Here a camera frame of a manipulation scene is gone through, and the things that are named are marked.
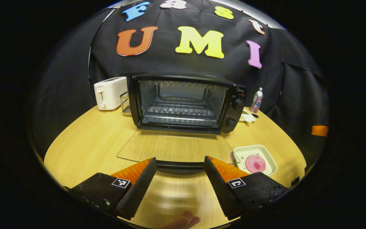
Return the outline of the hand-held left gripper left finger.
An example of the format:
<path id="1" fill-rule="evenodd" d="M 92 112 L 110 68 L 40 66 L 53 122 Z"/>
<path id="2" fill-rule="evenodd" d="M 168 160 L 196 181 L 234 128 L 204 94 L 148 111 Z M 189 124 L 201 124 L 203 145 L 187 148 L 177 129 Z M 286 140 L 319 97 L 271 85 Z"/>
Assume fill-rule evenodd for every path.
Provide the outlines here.
<path id="1" fill-rule="evenodd" d="M 126 220 L 133 218 L 157 170 L 155 157 L 116 173 L 96 173 L 73 188 L 65 189 L 77 199 Z"/>

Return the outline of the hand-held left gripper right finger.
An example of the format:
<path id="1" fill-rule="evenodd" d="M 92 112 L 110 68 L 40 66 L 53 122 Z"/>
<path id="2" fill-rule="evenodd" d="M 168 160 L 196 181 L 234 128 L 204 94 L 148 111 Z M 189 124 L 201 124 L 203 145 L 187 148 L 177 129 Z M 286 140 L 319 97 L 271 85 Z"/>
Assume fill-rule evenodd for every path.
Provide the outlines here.
<path id="1" fill-rule="evenodd" d="M 247 174 L 211 156 L 204 158 L 204 170 L 228 220 L 259 214 L 287 191 L 261 172 Z"/>

